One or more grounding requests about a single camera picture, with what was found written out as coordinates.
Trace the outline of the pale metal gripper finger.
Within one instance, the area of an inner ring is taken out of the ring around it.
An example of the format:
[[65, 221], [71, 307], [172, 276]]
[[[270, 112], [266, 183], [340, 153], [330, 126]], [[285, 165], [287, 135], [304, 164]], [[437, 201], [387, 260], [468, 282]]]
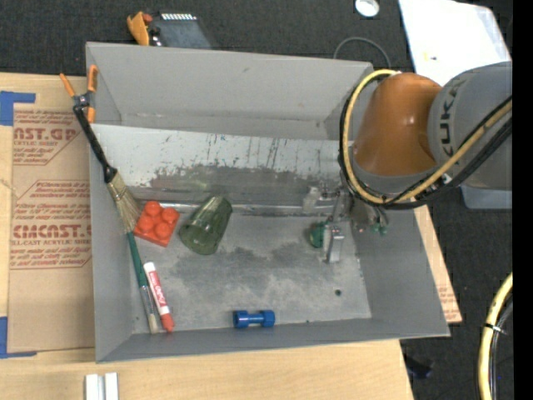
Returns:
[[321, 211], [322, 191], [319, 187], [309, 187], [302, 199], [302, 212], [305, 214], [318, 214]]
[[338, 225], [327, 225], [324, 232], [324, 250], [326, 263], [338, 263], [345, 239], [342, 228]]

